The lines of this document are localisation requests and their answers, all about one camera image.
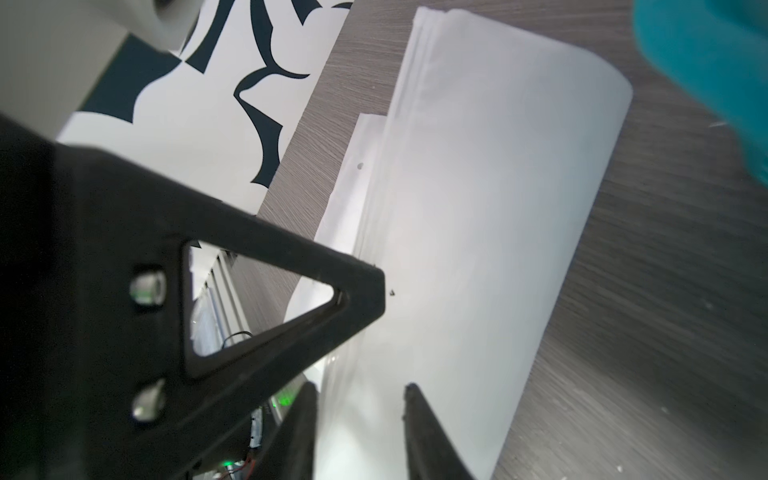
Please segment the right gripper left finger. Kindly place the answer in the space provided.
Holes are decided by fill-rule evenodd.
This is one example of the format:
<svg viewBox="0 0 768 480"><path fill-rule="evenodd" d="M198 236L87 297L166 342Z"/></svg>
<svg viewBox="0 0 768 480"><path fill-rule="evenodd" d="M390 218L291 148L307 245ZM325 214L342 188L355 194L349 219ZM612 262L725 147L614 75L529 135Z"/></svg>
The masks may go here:
<svg viewBox="0 0 768 480"><path fill-rule="evenodd" d="M249 479L312 479L318 392L312 382L299 390L286 417L258 457Z"/></svg>

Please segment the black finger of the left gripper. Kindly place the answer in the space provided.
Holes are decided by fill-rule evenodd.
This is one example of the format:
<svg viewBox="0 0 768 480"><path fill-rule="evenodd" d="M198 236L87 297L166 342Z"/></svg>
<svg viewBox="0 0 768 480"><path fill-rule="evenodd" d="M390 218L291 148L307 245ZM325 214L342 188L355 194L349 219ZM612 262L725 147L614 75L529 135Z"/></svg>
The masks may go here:
<svg viewBox="0 0 768 480"><path fill-rule="evenodd" d="M203 356L191 246L329 285L294 321ZM379 318L383 272L107 152L1 122L1 475L180 479Z"/></svg>

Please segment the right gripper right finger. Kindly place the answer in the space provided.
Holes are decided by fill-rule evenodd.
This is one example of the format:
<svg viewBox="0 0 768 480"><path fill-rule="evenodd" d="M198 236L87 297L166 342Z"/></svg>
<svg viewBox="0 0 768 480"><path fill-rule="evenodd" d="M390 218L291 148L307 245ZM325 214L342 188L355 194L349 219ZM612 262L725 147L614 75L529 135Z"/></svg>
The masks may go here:
<svg viewBox="0 0 768 480"><path fill-rule="evenodd" d="M417 384L406 386L404 401L408 478L472 479Z"/></svg>

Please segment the translucent zip bag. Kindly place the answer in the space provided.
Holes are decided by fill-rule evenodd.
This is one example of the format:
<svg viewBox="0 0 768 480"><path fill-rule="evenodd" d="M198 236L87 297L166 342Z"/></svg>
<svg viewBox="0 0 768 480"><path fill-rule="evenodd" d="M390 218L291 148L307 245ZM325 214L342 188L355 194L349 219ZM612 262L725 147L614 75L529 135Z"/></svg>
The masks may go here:
<svg viewBox="0 0 768 480"><path fill-rule="evenodd" d="M326 364L317 478L406 477L410 383L492 476L632 95L590 51L416 11L354 249L386 308Z"/></svg>

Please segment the teal plastic basket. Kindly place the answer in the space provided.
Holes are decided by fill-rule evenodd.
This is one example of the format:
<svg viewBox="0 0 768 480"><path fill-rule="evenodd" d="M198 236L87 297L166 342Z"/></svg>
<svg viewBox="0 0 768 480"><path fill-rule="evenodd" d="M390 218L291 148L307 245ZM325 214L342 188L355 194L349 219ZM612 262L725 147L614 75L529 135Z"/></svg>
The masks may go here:
<svg viewBox="0 0 768 480"><path fill-rule="evenodd" d="M767 3L635 1L632 23L644 57L731 126L765 185Z"/></svg>

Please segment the aluminium frame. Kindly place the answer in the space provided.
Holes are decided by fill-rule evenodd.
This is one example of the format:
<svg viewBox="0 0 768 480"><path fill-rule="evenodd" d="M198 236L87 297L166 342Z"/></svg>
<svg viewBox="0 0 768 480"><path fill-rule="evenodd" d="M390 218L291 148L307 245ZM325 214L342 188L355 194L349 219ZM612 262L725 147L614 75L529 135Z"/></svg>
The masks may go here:
<svg viewBox="0 0 768 480"><path fill-rule="evenodd" d="M195 240L189 247L190 338L199 356L213 355L253 337L232 276L236 259L235 253L201 241Z"/></svg>

